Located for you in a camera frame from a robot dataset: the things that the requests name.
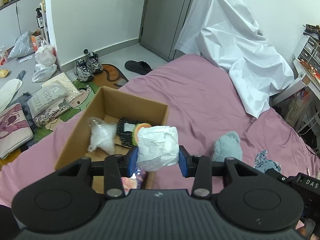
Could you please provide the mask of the blue grey knitted cloth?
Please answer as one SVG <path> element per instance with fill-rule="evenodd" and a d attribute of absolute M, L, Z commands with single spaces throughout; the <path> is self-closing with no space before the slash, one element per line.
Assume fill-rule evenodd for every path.
<path fill-rule="evenodd" d="M 254 168 L 262 173 L 266 173 L 269 169 L 281 172 L 281 165 L 276 161 L 267 158 L 267 150 L 263 150 L 256 155 Z"/>

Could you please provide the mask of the white drawer desk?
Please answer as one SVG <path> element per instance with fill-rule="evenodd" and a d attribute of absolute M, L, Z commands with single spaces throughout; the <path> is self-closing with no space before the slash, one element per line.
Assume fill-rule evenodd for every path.
<path fill-rule="evenodd" d="M 297 77 L 272 99 L 272 106 L 292 98 L 285 119 L 302 132 L 312 122 L 319 125 L 319 26 L 304 25 L 304 31 L 292 56 Z"/>

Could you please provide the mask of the grey plastic bag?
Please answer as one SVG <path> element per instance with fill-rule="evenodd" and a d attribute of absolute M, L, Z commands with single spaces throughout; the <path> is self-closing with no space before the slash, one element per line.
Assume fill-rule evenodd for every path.
<path fill-rule="evenodd" d="M 31 40 L 32 34 L 31 31 L 27 31 L 17 39 L 10 51 L 9 59 L 22 58 L 34 53 L 33 42 Z"/>

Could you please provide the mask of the pink bed sheet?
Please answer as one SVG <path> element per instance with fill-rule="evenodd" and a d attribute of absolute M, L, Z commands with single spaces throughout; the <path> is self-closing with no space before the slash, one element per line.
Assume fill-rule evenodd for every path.
<path fill-rule="evenodd" d="M 177 128 L 180 144 L 191 154 L 211 154 L 217 138 L 235 131 L 248 165 L 254 165 L 256 155 L 265 150 L 285 176 L 319 174 L 319 158 L 274 109 L 253 119 L 245 112 L 228 74 L 199 56 L 184 55 L 132 79 L 121 90 L 167 104 L 168 124 Z M 18 191 L 54 171 L 80 119 L 77 114 L 60 123 L 53 133 L 2 167 L 2 205 L 10 206 Z"/>

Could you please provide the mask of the white soft bundle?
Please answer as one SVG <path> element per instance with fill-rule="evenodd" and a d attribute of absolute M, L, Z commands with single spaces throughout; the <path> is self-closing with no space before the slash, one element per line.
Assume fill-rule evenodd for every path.
<path fill-rule="evenodd" d="M 143 127 L 138 131 L 137 139 L 138 167 L 153 172 L 178 163 L 180 148 L 175 126 Z"/>

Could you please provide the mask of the purple tissue packet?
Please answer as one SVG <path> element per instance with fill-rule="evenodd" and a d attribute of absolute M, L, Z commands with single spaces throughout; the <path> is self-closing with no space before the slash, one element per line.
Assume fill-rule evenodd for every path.
<path fill-rule="evenodd" d="M 143 186 L 144 180 L 146 178 L 147 172 L 140 168 L 136 168 L 134 173 L 130 178 L 122 177 L 121 181 L 125 194 L 128 195 L 133 189 L 140 189 Z"/>

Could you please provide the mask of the grey sneaker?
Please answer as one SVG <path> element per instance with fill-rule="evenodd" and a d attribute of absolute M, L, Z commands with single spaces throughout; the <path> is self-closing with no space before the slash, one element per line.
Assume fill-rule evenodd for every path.
<path fill-rule="evenodd" d="M 103 71 L 103 67 L 99 61 L 99 55 L 93 51 L 90 51 L 88 54 L 88 65 L 93 74 L 98 74 Z"/>
<path fill-rule="evenodd" d="M 84 59 L 78 59 L 75 62 L 74 74 L 81 82 L 89 82 L 93 80 L 94 75 L 87 62 Z"/>

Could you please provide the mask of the pink cartoon cushion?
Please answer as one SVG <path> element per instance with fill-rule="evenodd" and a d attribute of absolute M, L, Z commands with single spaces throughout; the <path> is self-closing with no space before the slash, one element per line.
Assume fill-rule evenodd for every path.
<path fill-rule="evenodd" d="M 1 112 L 1 159 L 31 140 L 34 136 L 20 103 Z"/>

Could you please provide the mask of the white red plastic bag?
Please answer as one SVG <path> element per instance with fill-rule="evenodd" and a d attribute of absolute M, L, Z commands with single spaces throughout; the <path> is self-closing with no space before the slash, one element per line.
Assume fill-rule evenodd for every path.
<path fill-rule="evenodd" d="M 43 66 L 51 66 L 56 62 L 56 52 L 54 46 L 46 41 L 41 41 L 41 45 L 35 52 L 35 60 Z"/>

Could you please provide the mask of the white draped sheet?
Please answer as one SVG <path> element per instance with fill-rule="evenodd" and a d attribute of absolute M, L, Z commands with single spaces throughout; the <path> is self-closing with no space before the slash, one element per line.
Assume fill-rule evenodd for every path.
<path fill-rule="evenodd" d="M 242 0 L 193 0 L 175 49 L 226 71 L 246 113 L 255 118 L 294 80 Z"/>

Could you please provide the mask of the black slipper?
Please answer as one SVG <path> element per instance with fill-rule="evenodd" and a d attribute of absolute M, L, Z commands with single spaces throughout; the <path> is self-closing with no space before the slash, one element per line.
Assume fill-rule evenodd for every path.
<path fill-rule="evenodd" d="M 146 75 L 152 71 L 152 68 L 144 61 L 127 61 L 125 62 L 125 68 L 140 75 Z"/>

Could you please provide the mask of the grey door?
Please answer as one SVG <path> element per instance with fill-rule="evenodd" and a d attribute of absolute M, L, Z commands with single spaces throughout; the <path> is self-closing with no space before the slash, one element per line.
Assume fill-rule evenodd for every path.
<path fill-rule="evenodd" d="M 145 0 L 139 44 L 166 61 L 183 55 L 174 49 L 193 0 Z"/>

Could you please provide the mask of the green cartoon floor mat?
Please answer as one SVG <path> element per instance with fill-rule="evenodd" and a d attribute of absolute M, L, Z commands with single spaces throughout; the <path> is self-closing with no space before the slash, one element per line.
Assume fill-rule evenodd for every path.
<path fill-rule="evenodd" d="M 125 75 L 112 64 L 103 64 L 103 71 L 99 74 L 96 74 L 92 81 L 71 81 L 81 94 L 70 102 L 71 108 L 69 110 L 61 114 L 55 120 L 46 124 L 46 126 L 37 127 L 34 142 L 37 143 L 44 137 L 52 133 L 57 124 L 61 122 L 67 122 L 73 116 L 85 110 L 92 99 L 95 97 L 95 94 L 100 87 L 106 86 L 114 89 L 119 89 L 128 81 L 129 80 L 125 77 Z"/>

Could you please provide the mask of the grey fluffy plush toy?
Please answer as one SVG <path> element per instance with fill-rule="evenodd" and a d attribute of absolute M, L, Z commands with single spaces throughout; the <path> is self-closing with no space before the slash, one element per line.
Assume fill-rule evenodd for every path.
<path fill-rule="evenodd" d="M 219 137 L 213 147 L 212 161 L 224 162 L 226 158 L 242 160 L 240 137 L 235 131 L 227 132 Z"/>

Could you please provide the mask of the packaged folded textile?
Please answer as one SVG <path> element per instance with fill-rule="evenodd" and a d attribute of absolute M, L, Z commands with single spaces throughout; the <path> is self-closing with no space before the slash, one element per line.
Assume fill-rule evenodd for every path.
<path fill-rule="evenodd" d="M 67 94 L 67 89 L 59 81 L 54 81 L 32 95 L 27 105 L 37 127 L 46 126 L 71 108 Z"/>

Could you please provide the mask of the beige dotted fabric pack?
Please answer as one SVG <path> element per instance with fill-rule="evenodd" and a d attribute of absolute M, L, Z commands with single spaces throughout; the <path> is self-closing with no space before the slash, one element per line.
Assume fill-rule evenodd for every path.
<path fill-rule="evenodd" d="M 61 73 L 51 78 L 50 80 L 43 83 L 41 87 L 46 87 L 56 81 L 59 82 L 67 90 L 66 100 L 68 102 L 71 102 L 73 99 L 75 99 L 77 96 L 81 94 L 65 73 Z"/>

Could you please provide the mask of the plush hamburger toy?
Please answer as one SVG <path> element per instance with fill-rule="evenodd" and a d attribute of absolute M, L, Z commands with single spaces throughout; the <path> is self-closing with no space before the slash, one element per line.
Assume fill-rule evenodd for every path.
<path fill-rule="evenodd" d="M 132 144 L 134 146 L 138 145 L 138 132 L 141 128 L 150 128 L 152 127 L 151 124 L 149 123 L 140 123 L 140 124 L 136 124 L 135 128 L 132 131 Z"/>

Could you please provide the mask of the clear plastic bag white filling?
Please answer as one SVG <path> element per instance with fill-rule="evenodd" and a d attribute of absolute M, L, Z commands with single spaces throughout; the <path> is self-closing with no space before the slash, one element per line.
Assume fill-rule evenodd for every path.
<path fill-rule="evenodd" d="M 88 152 L 94 152 L 97 148 L 102 149 L 109 155 L 114 155 L 115 137 L 117 132 L 116 124 L 108 124 L 99 118 L 89 118 L 91 129 Z"/>

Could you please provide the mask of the left grey sneaker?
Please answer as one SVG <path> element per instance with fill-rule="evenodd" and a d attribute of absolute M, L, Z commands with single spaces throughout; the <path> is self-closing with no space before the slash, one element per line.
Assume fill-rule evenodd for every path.
<path fill-rule="evenodd" d="M 94 75 L 87 62 L 84 59 L 78 59 L 75 62 L 74 74 L 81 82 L 89 82 L 93 80 Z"/>

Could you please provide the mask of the dark spray bottle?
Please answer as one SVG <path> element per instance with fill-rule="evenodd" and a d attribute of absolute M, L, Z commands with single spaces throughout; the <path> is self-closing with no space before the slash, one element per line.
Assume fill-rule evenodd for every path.
<path fill-rule="evenodd" d="M 36 8 L 36 19 L 37 23 L 40 29 L 44 28 L 44 22 L 43 22 L 43 16 L 42 16 L 42 10 L 40 7 Z"/>

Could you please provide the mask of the black dotted cloth pad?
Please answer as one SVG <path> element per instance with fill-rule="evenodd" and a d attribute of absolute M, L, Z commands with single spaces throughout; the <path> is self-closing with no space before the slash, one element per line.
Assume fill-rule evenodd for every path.
<path fill-rule="evenodd" d="M 132 131 L 138 121 L 120 118 L 117 124 L 117 135 L 120 138 L 121 145 L 131 148 L 132 144 Z"/>

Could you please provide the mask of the white oval slipper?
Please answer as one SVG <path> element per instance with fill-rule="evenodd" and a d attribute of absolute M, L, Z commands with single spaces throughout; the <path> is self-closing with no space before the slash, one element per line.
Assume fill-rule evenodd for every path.
<path fill-rule="evenodd" d="M 0 90 L 0 112 L 5 110 L 23 82 L 20 79 L 9 80 Z"/>

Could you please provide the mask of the right grey sneaker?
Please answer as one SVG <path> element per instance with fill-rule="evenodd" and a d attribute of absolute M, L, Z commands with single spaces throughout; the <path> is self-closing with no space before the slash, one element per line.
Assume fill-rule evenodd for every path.
<path fill-rule="evenodd" d="M 103 67 L 99 61 L 99 55 L 93 51 L 90 51 L 88 54 L 88 65 L 93 74 L 98 74 L 103 71 Z"/>

